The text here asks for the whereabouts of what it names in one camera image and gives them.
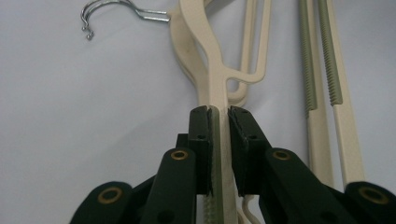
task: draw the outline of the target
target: black mechanism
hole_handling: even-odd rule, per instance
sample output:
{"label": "black mechanism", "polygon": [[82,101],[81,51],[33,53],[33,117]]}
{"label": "black mechanism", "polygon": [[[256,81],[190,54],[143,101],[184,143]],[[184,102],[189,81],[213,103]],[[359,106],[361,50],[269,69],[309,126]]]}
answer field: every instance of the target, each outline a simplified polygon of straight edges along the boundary
{"label": "black mechanism", "polygon": [[[211,187],[211,110],[191,111],[189,133],[163,155],[158,173],[134,189],[109,182],[94,189],[71,224],[195,223],[196,195]],[[321,184],[293,152],[273,148],[246,109],[229,110],[232,163],[240,196],[260,195],[268,224],[395,223],[396,197],[367,182],[345,193]]]}

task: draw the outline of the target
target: beige plastic hanger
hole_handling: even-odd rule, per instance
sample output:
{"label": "beige plastic hanger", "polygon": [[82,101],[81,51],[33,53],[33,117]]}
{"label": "beige plastic hanger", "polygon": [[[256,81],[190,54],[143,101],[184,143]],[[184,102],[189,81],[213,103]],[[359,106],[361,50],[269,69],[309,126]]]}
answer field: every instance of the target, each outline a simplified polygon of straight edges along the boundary
{"label": "beige plastic hanger", "polygon": [[[254,24],[256,17],[256,0],[247,0],[244,37],[242,47],[242,57],[240,70],[248,72],[251,59],[252,43],[254,37]],[[201,59],[195,41],[188,31],[184,18],[180,13],[179,7],[175,8],[169,14],[172,17],[170,23],[172,42],[178,61],[184,73],[190,78],[198,92],[199,105],[205,105],[207,99],[207,69]],[[236,91],[228,92],[230,105],[242,106],[247,99],[248,86],[245,83],[239,83]]]}
{"label": "beige plastic hanger", "polygon": [[268,31],[270,20],[271,0],[264,1],[262,27],[258,50],[258,63],[253,74],[241,72],[227,67],[222,62],[219,43],[215,38],[205,14],[205,6],[200,1],[180,0],[180,10],[184,21],[189,27],[192,36],[205,52],[208,61],[206,81],[207,96],[202,101],[204,105],[212,105],[219,111],[219,156],[214,157],[214,197],[208,198],[214,211],[212,218],[215,223],[236,223],[235,189],[233,171],[231,167],[230,130],[227,111],[229,108],[227,81],[235,79],[247,84],[256,83],[264,78],[266,66],[266,52],[268,44]]}

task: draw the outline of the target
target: white background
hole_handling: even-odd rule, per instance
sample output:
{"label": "white background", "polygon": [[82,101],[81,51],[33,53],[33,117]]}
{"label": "white background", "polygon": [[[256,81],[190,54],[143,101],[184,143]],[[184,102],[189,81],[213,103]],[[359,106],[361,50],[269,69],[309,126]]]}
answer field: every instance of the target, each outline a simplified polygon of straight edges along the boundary
{"label": "white background", "polygon": [[[307,162],[297,2],[273,1],[266,77],[251,86],[245,108],[274,147]],[[196,93],[168,25],[104,7],[91,17],[89,42],[79,18],[86,3],[0,2],[0,223],[68,223],[98,185],[136,186],[154,175],[177,134],[188,131]],[[165,10],[176,3],[136,1]],[[208,11],[232,67],[244,5]],[[396,1],[334,7],[366,177],[396,193]],[[336,158],[330,107],[328,118]],[[334,160],[337,174],[338,166]],[[339,175],[336,184],[342,188]]]}

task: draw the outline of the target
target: metal hanger hook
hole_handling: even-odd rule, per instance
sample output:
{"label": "metal hanger hook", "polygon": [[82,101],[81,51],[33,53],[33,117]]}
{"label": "metal hanger hook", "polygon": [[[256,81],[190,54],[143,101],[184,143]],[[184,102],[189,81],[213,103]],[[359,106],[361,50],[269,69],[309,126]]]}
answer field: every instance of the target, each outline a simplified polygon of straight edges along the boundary
{"label": "metal hanger hook", "polygon": [[[82,10],[81,10],[81,20],[84,22],[82,26],[82,31],[89,32],[87,34],[87,39],[91,40],[93,38],[93,30],[90,28],[90,23],[88,19],[90,18],[91,14],[98,8],[104,7],[111,4],[121,4],[124,6],[129,7],[133,10],[136,15],[142,20],[148,21],[164,21],[169,22],[170,18],[167,16],[166,11],[157,11],[157,10],[150,10],[150,9],[143,9],[137,7],[133,2],[130,0],[94,0],[88,3]],[[154,17],[154,16],[147,16],[148,15],[163,15],[162,17]]]}

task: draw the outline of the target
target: metal rivet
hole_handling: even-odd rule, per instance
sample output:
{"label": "metal rivet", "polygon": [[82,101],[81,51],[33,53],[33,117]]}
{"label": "metal rivet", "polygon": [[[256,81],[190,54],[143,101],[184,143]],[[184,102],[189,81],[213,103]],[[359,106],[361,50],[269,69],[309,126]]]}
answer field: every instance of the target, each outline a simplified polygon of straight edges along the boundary
{"label": "metal rivet", "polygon": [[175,161],[185,160],[188,156],[189,156],[189,153],[187,153],[184,150],[174,151],[171,154],[172,159],[174,159]]}
{"label": "metal rivet", "polygon": [[122,195],[122,189],[118,187],[110,187],[103,190],[98,196],[98,202],[102,204],[110,204],[116,202]]}
{"label": "metal rivet", "polygon": [[275,151],[273,152],[273,157],[277,158],[278,160],[281,161],[288,161],[290,160],[291,156],[288,152],[286,151]]}
{"label": "metal rivet", "polygon": [[388,197],[384,193],[370,187],[359,188],[359,194],[372,203],[387,204],[389,202]]}

